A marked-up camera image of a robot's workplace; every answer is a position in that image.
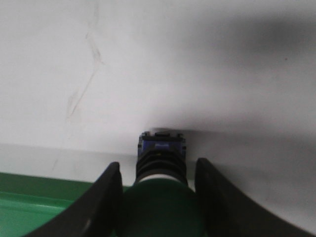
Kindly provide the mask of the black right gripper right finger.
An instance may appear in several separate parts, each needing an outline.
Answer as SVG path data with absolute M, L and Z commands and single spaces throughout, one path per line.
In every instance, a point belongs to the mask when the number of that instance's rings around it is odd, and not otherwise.
M 209 237 L 310 237 L 254 202 L 208 159 L 196 163 L 195 190 Z

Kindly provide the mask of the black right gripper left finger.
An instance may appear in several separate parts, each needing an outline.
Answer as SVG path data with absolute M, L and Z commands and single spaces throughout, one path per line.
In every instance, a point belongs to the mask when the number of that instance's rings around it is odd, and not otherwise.
M 26 236 L 110 237 L 122 196 L 119 163 L 112 162 L 73 204 Z

